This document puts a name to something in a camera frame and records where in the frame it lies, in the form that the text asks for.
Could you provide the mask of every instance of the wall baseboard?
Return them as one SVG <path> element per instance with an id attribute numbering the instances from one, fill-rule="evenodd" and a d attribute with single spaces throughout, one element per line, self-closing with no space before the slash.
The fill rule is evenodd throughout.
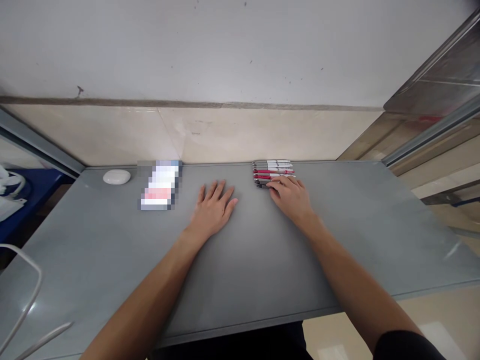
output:
<path id="1" fill-rule="evenodd" d="M 134 100 L 106 98 L 57 98 L 0 96 L 0 104 L 16 105 L 90 105 L 104 107 L 141 108 L 197 108 L 197 109 L 269 109 L 269 110 L 312 110 L 312 111 L 365 111 L 382 112 L 382 107 L 343 105 L 301 105 L 258 102 L 202 102 L 173 100 Z"/>

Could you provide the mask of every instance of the person's left hand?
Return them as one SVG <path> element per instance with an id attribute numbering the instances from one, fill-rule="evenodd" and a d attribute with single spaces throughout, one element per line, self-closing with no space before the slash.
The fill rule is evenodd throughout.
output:
<path id="1" fill-rule="evenodd" d="M 205 185 L 201 186 L 198 193 L 195 210 L 187 229 L 195 235 L 203 237 L 205 241 L 225 226 L 235 205 L 239 201 L 237 198 L 234 198 L 228 202 L 234 192 L 233 186 L 220 197 L 224 186 L 225 180 L 220 181 L 218 185 L 217 181 L 214 181 L 206 195 Z"/>

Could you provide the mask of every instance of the white cable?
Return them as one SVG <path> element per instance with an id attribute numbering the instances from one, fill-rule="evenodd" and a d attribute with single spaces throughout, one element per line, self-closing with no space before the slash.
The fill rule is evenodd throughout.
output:
<path id="1" fill-rule="evenodd" d="M 25 178 L 20 175 L 19 173 L 16 173 L 16 172 L 13 172 L 13 171 L 9 171 L 8 172 L 9 174 L 12 174 L 12 175 L 15 175 L 16 177 L 19 177 L 20 178 L 20 185 L 15 189 L 14 192 L 8 194 L 8 196 L 12 199 L 15 199 L 17 197 L 17 195 L 20 193 L 20 191 L 22 191 L 22 189 L 24 188 L 25 184 L 27 183 L 27 181 L 25 180 Z"/>
<path id="2" fill-rule="evenodd" d="M 32 355 L 38 349 L 40 349 L 43 345 L 48 343 L 49 341 L 55 339 L 58 335 L 62 334 L 65 330 L 69 329 L 74 323 L 73 322 L 66 322 L 63 325 L 53 329 L 47 335 L 43 336 L 40 340 L 30 346 L 27 350 L 22 352 L 18 355 L 15 360 L 24 360 L 25 358 Z"/>
<path id="3" fill-rule="evenodd" d="M 18 247 L 10 244 L 0 244 L 0 248 L 7 248 L 10 250 L 13 250 L 18 255 L 20 255 L 20 257 L 22 257 L 23 260 L 25 260 L 29 265 L 31 265 L 38 273 L 38 280 L 36 282 L 36 286 L 35 286 L 35 289 L 33 290 L 33 295 L 31 296 L 30 301 L 26 305 L 25 309 L 23 309 L 23 312 L 21 313 L 20 317 L 16 321 L 15 326 L 10 331 L 10 334 L 8 334 L 5 341 L 0 347 L 0 356 L 1 356 L 5 351 L 5 348 L 7 347 L 7 345 L 10 343 L 10 341 L 12 341 L 12 338 L 15 336 L 15 334 L 19 330 L 20 325 L 22 325 L 22 323 L 24 322 L 30 309 L 32 308 L 32 305 L 39 294 L 40 286 L 42 285 L 43 273 L 42 273 L 42 269 L 40 269 L 40 267 L 26 253 L 24 253 Z"/>

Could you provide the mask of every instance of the finger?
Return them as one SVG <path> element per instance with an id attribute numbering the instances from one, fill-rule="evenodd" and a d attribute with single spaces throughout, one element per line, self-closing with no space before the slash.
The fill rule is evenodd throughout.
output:
<path id="1" fill-rule="evenodd" d="M 208 192 L 206 193 L 205 200 L 209 200 L 214 194 L 215 188 L 217 187 L 217 180 L 211 183 Z"/>
<path id="2" fill-rule="evenodd" d="M 200 204 L 205 198 L 205 184 L 200 187 L 200 191 L 198 192 L 198 198 L 196 199 L 196 204 Z"/>
<path id="3" fill-rule="evenodd" d="M 279 180 L 272 180 L 270 182 L 267 182 L 266 185 L 269 187 L 269 188 L 274 188 L 276 191 L 278 191 L 278 193 L 280 194 L 280 197 L 282 197 L 282 193 L 284 192 L 285 190 L 285 186 L 283 186 L 281 183 L 279 183 L 280 181 Z"/>
<path id="4" fill-rule="evenodd" d="M 232 196 L 232 194 L 234 193 L 234 190 L 235 190 L 235 187 L 234 186 L 230 186 L 230 188 L 225 192 L 225 194 L 223 194 L 223 196 L 221 197 L 220 201 L 224 204 L 227 203 L 227 201 L 230 199 L 230 197 Z"/>
<path id="5" fill-rule="evenodd" d="M 297 181 L 297 178 L 296 177 L 293 177 L 293 176 L 283 176 L 283 178 L 287 178 L 288 180 L 290 180 L 292 183 L 294 183 L 295 185 L 297 186 L 300 186 L 298 181 Z"/>
<path id="6" fill-rule="evenodd" d="M 232 215 L 235 205 L 237 205 L 238 202 L 239 200 L 237 198 L 233 198 L 232 200 L 230 200 L 230 202 L 226 206 L 225 212 L 223 213 L 223 218 L 225 223 L 230 219 L 230 215 Z"/>
<path id="7" fill-rule="evenodd" d="M 290 176 L 275 176 L 270 182 L 280 182 L 282 185 L 291 189 L 294 187 L 294 183 L 289 180 L 289 177 Z"/>
<path id="8" fill-rule="evenodd" d="M 274 189 L 270 189 L 270 196 L 273 200 L 273 202 L 279 207 L 280 206 L 280 195 L 279 193 L 274 190 Z"/>
<path id="9" fill-rule="evenodd" d="M 214 200 L 218 200 L 220 198 L 220 195 L 222 195 L 222 191 L 224 189 L 224 186 L 225 186 L 225 180 L 220 181 L 220 183 L 216 187 L 216 190 L 213 193 L 211 198 L 214 199 Z"/>

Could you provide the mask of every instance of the gray table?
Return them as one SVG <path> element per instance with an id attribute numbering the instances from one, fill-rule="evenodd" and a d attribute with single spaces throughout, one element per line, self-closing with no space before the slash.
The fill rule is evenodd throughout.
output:
<path id="1" fill-rule="evenodd" d="M 480 259 L 378 162 L 294 165 L 314 209 L 396 299 L 480 283 Z M 249 164 L 188 165 L 178 204 L 139 211 L 145 179 L 112 186 L 88 169 L 25 245 L 45 272 L 35 308 L 3 359 L 67 321 L 75 324 L 30 359 L 83 352 L 188 224 L 200 185 L 226 179 L 239 202 L 198 254 L 162 336 L 164 345 L 341 311 L 301 233 L 256 188 Z M 0 339 L 35 284 L 15 259 L 0 275 Z"/>

